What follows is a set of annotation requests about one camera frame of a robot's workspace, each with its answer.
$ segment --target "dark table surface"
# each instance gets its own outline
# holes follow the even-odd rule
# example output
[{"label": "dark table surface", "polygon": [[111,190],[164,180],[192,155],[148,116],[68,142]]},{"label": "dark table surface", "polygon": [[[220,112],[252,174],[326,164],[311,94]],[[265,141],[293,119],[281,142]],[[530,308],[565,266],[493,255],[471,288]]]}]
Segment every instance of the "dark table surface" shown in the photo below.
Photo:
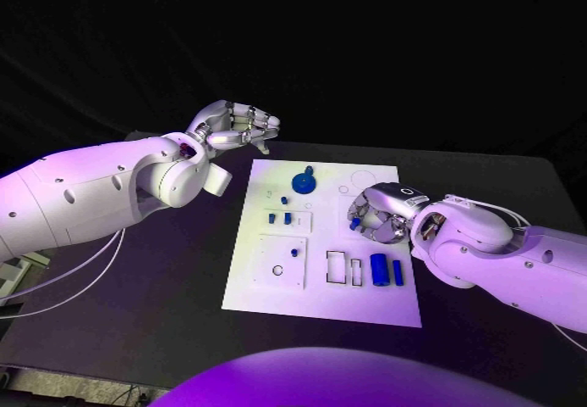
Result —
[{"label": "dark table surface", "polygon": [[[144,137],[132,133],[130,138]],[[246,354],[301,346],[363,349],[476,377],[551,405],[587,402],[587,353],[551,324],[503,305],[479,287],[444,284],[414,259],[422,329],[220,309],[254,159],[398,167],[399,180],[428,193],[470,197],[519,212],[530,223],[584,233],[552,165],[543,159],[268,142],[213,162],[233,175],[220,198],[202,191],[180,209],[128,228],[112,267],[57,309],[14,321],[0,364],[174,387]],[[60,248],[46,278],[78,265],[106,242]],[[112,248],[70,278],[39,291],[21,312],[55,304],[99,274]],[[569,332],[587,343],[587,335]]]}]

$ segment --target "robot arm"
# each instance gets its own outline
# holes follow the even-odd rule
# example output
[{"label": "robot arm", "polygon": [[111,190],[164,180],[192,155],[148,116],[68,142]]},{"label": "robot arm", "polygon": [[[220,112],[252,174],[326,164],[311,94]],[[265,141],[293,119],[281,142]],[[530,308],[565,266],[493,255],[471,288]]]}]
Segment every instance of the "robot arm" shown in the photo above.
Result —
[{"label": "robot arm", "polygon": [[184,133],[39,159],[0,179],[0,262],[105,237],[157,210],[186,205],[202,189],[220,196],[230,174],[209,159],[246,143],[268,153],[264,140],[277,132],[277,117],[220,100]]},{"label": "robot arm", "polygon": [[[479,285],[510,307],[587,333],[587,237],[539,226],[510,228],[473,202],[454,195],[431,202],[411,187],[376,184],[350,205],[350,229],[380,243],[409,236],[412,256],[442,282]],[[378,228],[360,226],[369,210]]]}]

